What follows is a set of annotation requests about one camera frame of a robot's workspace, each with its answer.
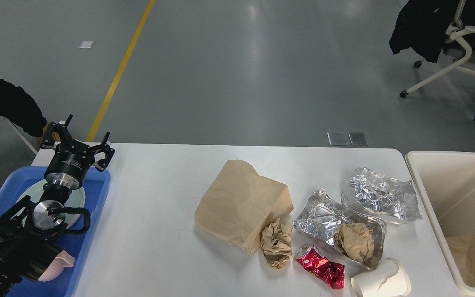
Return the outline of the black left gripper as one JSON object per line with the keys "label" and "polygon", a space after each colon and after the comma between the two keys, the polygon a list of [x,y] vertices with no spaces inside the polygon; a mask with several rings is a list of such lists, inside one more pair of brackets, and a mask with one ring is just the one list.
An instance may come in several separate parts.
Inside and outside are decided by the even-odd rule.
{"label": "black left gripper", "polygon": [[85,149],[85,155],[72,153],[77,146],[68,131],[72,118],[73,115],[69,114],[64,123],[49,123],[40,143],[40,149],[61,151],[54,154],[45,172],[45,180],[49,184],[58,184],[70,190],[76,190],[83,186],[91,165],[100,172],[107,169],[113,159],[115,149],[108,143],[111,133],[106,132],[98,145]]}

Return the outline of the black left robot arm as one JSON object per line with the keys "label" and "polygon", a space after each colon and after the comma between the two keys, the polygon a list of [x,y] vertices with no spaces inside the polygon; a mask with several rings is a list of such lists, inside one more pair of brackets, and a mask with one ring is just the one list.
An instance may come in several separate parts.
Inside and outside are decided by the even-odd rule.
{"label": "black left robot arm", "polygon": [[53,278],[48,270],[72,267],[74,258],[55,242],[91,227],[91,212],[67,201],[82,188],[90,167],[106,170],[115,150],[108,144],[109,132],[94,146],[75,140],[68,131],[71,120],[69,115],[63,123],[50,123],[42,139],[41,149],[54,150],[54,156],[39,200],[26,195],[0,215],[0,297],[23,278],[48,281]]}

